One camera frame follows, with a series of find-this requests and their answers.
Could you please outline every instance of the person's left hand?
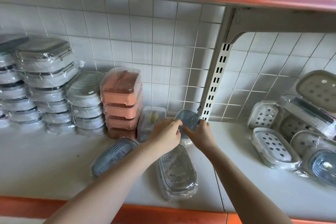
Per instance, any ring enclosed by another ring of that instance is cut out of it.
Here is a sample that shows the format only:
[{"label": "person's left hand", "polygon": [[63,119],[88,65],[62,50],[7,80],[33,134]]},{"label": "person's left hand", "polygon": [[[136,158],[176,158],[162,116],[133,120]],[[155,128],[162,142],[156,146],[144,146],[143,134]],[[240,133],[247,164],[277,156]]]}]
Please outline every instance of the person's left hand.
[{"label": "person's left hand", "polygon": [[173,118],[168,118],[155,124],[147,142],[155,147],[158,157],[170,152],[180,143],[181,133],[179,126],[182,125],[181,120],[174,120]]}]

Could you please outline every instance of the stack of containers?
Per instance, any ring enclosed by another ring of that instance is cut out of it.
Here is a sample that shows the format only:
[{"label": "stack of containers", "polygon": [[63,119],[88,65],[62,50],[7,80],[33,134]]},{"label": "stack of containers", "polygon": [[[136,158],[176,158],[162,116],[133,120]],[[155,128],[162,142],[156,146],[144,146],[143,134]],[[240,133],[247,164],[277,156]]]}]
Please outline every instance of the stack of containers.
[{"label": "stack of containers", "polygon": [[[0,98],[2,108],[8,111],[8,119],[18,128],[40,128],[43,126],[41,115],[36,103],[27,98],[24,82],[21,80],[15,66],[12,54],[20,44],[27,42],[26,35],[0,36]],[[9,124],[6,121],[6,111],[2,110],[0,120],[2,127]]]},{"label": "stack of containers", "polygon": [[114,68],[100,83],[108,135],[136,139],[142,110],[142,83],[138,69]]},{"label": "stack of containers", "polygon": [[65,87],[77,131],[84,136],[100,136],[105,131],[99,84],[105,73],[82,71]]},{"label": "stack of containers", "polygon": [[37,101],[48,131],[73,130],[64,85],[78,70],[69,43],[55,38],[31,38],[17,48],[16,57],[29,98]]}]

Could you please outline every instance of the stack of orange containers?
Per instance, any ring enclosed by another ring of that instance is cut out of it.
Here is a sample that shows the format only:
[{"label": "stack of orange containers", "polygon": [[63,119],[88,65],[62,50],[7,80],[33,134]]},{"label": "stack of orange containers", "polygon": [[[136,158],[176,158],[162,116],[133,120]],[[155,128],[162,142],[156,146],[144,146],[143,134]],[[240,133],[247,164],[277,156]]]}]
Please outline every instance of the stack of orange containers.
[{"label": "stack of orange containers", "polygon": [[100,83],[108,135],[114,139],[136,139],[142,111],[140,70],[116,67]]}]

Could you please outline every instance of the person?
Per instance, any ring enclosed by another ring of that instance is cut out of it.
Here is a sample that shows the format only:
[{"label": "person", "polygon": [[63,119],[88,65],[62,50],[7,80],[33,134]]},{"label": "person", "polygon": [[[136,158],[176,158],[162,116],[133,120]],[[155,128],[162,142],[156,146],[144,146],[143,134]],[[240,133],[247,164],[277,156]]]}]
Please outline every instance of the person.
[{"label": "person", "polygon": [[[180,142],[181,120],[167,119],[154,126],[141,143],[93,184],[82,190],[45,224],[109,224],[119,211],[136,179],[159,157]],[[195,131],[182,128],[214,166],[242,224],[293,224],[218,147],[210,125],[200,120]]]}]

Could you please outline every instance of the stacked white container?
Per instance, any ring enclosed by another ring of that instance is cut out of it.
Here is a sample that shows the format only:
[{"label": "stacked white container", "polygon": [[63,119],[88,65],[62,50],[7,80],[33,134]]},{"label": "stacked white container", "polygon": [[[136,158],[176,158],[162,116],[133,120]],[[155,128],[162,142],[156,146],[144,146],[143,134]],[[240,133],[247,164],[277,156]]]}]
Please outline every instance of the stacked white container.
[{"label": "stacked white container", "polygon": [[20,129],[43,126],[36,103],[27,98],[24,82],[16,69],[12,55],[17,46],[28,40],[26,35],[0,35],[0,99],[2,105],[0,127],[2,128],[10,124],[8,120]]},{"label": "stacked white container", "polygon": [[82,71],[65,87],[71,114],[81,135],[100,136],[106,129],[99,93],[104,76],[103,72]]},{"label": "stacked white container", "polygon": [[28,97],[37,102],[48,131],[74,131],[64,90],[78,72],[69,43],[55,38],[31,38],[17,49],[16,57]]}]

